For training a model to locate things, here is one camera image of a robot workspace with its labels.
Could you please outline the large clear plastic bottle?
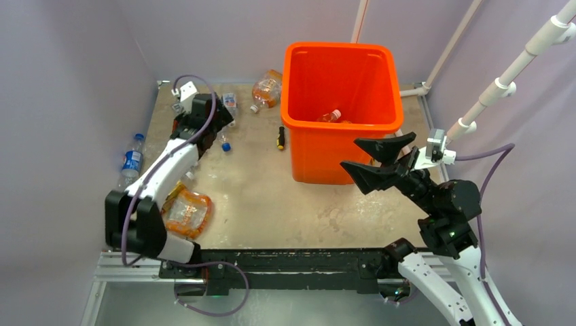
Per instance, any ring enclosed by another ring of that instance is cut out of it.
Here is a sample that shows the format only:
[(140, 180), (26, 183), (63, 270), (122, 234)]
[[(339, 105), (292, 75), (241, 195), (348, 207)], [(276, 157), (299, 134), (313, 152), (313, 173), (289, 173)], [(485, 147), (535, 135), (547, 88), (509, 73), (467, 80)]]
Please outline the large clear plastic bottle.
[(339, 109), (334, 109), (333, 111), (322, 115), (317, 119), (317, 122), (351, 124), (350, 121), (342, 118), (342, 112)]

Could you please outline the orange plastic bin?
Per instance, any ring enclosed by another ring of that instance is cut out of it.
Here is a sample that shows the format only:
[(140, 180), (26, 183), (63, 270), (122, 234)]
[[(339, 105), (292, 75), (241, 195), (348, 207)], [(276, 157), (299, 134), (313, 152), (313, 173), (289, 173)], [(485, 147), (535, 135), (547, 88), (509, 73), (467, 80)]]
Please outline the orange plastic bin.
[[(351, 124), (317, 122), (334, 109)], [(391, 51), (358, 43), (291, 44), (283, 65), (281, 119), (288, 130), (295, 181), (351, 184), (340, 163), (368, 164), (371, 160), (354, 140), (381, 139), (403, 124)]]

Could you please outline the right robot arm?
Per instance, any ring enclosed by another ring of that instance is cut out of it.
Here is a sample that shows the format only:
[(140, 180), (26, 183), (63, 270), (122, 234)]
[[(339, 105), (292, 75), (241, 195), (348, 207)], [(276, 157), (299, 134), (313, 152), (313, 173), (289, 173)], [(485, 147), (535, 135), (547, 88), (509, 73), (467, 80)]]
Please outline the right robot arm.
[(482, 214), (482, 189), (460, 179), (435, 183), (429, 169), (454, 163), (457, 154), (447, 149), (448, 137), (441, 129), (431, 131), (424, 147), (403, 153), (415, 137), (409, 133), (388, 139), (358, 138), (355, 145), (375, 165), (351, 161), (341, 165), (362, 193), (394, 187), (427, 214), (418, 221), (420, 235), (454, 284), (432, 270), (404, 238), (384, 248), (381, 269), (389, 276), (405, 278), (451, 325), (518, 325), (489, 275), (483, 242), (470, 227), (470, 221)]

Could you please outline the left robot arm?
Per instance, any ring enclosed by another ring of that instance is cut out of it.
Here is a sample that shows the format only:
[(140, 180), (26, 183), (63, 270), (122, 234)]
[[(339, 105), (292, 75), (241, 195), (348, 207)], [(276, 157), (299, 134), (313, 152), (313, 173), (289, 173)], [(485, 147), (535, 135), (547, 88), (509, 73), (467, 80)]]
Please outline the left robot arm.
[(202, 271), (200, 245), (167, 231), (160, 209), (177, 182), (199, 162), (234, 118), (215, 92), (195, 94), (189, 113), (175, 118), (158, 159), (125, 190), (105, 198), (105, 242), (123, 253), (173, 261), (187, 278)]

